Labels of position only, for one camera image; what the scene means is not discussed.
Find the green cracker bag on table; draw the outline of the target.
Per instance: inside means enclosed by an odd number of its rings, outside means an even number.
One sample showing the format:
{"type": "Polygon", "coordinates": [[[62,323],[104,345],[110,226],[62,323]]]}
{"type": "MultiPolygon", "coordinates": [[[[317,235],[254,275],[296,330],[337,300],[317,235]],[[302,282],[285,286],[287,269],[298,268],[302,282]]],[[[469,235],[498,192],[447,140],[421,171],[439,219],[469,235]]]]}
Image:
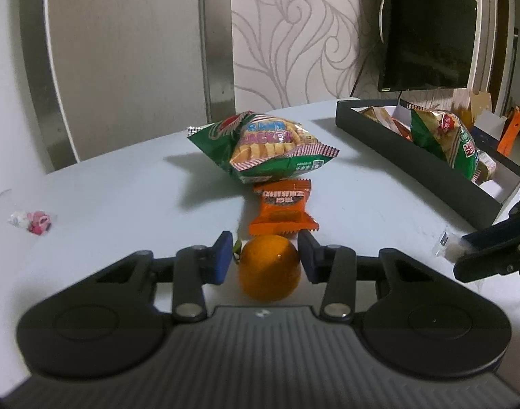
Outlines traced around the green cracker bag on table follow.
{"type": "Polygon", "coordinates": [[[190,126],[187,138],[243,184],[301,176],[339,155],[301,124],[267,113],[238,113],[206,126],[190,126]]]}

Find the orange mandarin fruit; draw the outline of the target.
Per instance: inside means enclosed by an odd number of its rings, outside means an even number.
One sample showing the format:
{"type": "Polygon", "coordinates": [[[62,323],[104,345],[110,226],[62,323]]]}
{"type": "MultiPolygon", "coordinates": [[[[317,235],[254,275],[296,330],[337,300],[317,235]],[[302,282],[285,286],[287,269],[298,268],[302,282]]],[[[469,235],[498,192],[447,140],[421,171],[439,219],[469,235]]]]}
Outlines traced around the orange mandarin fruit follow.
{"type": "Polygon", "coordinates": [[[243,246],[238,280],[248,298],[262,303],[281,301],[298,287],[300,275],[299,252],[286,237],[265,234],[243,246]]]}

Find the black tray box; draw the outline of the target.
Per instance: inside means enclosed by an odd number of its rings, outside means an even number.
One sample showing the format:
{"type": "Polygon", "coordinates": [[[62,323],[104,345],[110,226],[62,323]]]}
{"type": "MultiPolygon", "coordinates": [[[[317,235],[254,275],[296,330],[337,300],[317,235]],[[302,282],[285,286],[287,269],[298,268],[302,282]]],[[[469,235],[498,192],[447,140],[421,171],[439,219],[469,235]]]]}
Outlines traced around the black tray box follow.
{"type": "Polygon", "coordinates": [[[403,100],[347,99],[337,101],[336,126],[395,164],[473,228],[489,227],[520,186],[520,166],[483,142],[478,146],[496,162],[496,173],[478,186],[435,155],[363,116],[361,111],[370,106],[385,107],[402,121],[410,118],[403,100]]]}

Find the small clear white packet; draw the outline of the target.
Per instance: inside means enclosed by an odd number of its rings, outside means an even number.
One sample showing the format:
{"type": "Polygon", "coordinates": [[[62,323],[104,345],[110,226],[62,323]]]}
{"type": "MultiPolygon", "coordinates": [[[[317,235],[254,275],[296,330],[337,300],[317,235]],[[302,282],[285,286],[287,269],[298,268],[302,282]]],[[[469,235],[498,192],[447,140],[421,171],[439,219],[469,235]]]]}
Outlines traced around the small clear white packet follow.
{"type": "Polygon", "coordinates": [[[441,236],[435,243],[433,254],[438,258],[443,258],[452,264],[456,264],[462,257],[472,254],[476,249],[460,237],[452,233],[446,227],[441,236]]]}

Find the black wall television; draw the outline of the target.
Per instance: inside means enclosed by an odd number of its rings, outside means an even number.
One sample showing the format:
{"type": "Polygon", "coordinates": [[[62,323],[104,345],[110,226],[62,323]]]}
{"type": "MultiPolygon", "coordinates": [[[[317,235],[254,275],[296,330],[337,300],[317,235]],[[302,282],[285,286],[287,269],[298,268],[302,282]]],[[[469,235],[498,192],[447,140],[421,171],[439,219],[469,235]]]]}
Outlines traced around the black wall television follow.
{"type": "Polygon", "coordinates": [[[460,89],[468,85],[476,0],[386,0],[378,90],[460,89]]]}

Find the orange snack packet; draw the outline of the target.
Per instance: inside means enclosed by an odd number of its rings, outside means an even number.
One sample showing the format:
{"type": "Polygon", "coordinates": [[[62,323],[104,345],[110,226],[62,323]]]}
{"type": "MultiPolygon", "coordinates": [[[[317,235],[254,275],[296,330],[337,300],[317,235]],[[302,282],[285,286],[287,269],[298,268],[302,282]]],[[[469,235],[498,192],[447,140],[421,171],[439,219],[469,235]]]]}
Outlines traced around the orange snack packet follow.
{"type": "Polygon", "coordinates": [[[260,198],[260,210],[249,225],[249,234],[258,237],[318,231],[318,222],[306,211],[311,189],[309,179],[287,179],[255,186],[253,192],[260,198]]]}

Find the green cracker bag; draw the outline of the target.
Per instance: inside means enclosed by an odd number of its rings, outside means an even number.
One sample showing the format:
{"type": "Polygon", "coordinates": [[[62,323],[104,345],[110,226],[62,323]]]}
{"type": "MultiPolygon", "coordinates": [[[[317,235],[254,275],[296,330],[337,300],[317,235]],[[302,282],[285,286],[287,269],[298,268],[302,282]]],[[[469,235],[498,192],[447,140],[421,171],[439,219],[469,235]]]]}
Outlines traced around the green cracker bag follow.
{"type": "Polygon", "coordinates": [[[190,126],[187,138],[243,184],[301,176],[339,155],[301,124],[267,113],[238,113],[206,126],[190,126]]]}
{"type": "Polygon", "coordinates": [[[479,151],[471,133],[454,113],[408,104],[396,109],[393,121],[413,144],[466,179],[475,180],[479,151]]]}

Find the blue orange carton box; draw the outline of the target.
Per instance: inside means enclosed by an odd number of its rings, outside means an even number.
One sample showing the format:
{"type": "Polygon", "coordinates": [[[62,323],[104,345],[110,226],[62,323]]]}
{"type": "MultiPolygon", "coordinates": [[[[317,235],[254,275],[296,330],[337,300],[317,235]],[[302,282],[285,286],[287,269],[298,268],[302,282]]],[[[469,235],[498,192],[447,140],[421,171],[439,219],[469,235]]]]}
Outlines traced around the blue orange carton box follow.
{"type": "Polygon", "coordinates": [[[487,146],[509,157],[520,135],[520,106],[513,106],[505,116],[492,112],[489,92],[456,89],[451,99],[451,111],[474,136],[477,144],[482,140],[487,146]]]}

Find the brown pastry packet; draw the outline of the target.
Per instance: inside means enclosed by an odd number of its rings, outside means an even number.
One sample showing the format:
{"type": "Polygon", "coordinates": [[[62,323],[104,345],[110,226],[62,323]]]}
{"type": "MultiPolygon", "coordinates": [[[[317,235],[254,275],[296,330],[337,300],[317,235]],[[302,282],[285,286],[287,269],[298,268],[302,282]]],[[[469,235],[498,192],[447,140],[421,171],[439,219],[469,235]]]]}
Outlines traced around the brown pastry packet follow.
{"type": "Polygon", "coordinates": [[[412,141],[412,132],[410,128],[391,116],[385,107],[369,106],[362,109],[360,114],[391,130],[406,140],[412,141]]]}

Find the pink white candy wrapper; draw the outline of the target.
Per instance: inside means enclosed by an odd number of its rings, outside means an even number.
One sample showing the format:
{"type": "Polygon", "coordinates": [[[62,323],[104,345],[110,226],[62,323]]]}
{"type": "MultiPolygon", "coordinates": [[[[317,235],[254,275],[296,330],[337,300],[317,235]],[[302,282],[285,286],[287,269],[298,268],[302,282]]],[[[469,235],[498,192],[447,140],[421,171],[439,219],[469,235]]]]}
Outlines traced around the pink white candy wrapper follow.
{"type": "Polygon", "coordinates": [[[56,215],[46,211],[15,211],[8,218],[8,223],[29,233],[42,236],[53,226],[56,215]]]}

